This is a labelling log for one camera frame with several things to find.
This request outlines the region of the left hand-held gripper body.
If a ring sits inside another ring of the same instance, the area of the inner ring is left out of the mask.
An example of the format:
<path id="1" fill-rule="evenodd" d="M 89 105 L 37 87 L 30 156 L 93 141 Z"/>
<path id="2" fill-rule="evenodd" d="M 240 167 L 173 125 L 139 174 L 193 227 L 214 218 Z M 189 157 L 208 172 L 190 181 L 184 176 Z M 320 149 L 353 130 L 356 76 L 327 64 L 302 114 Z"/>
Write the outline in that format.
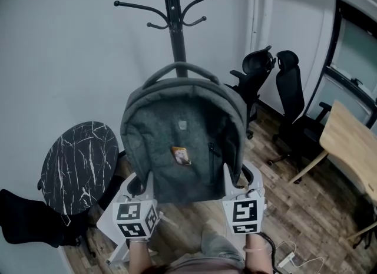
<path id="1" fill-rule="evenodd" d="M 149 239 L 159 221 L 154 193 L 131 197 L 120 192 L 113 203 L 113 222 L 127 239 Z"/>

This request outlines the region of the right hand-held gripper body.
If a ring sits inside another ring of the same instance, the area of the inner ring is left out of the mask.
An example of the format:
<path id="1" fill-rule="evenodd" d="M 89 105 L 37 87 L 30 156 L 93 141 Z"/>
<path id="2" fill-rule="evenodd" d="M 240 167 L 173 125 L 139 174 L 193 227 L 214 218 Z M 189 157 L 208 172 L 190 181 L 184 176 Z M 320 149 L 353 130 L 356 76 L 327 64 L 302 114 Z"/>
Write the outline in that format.
<path id="1" fill-rule="evenodd" d="M 224 214 L 234 235 L 261 232 L 263 213 L 266 209 L 264 193 L 264 188 L 258 188 L 223 197 L 221 202 Z"/>

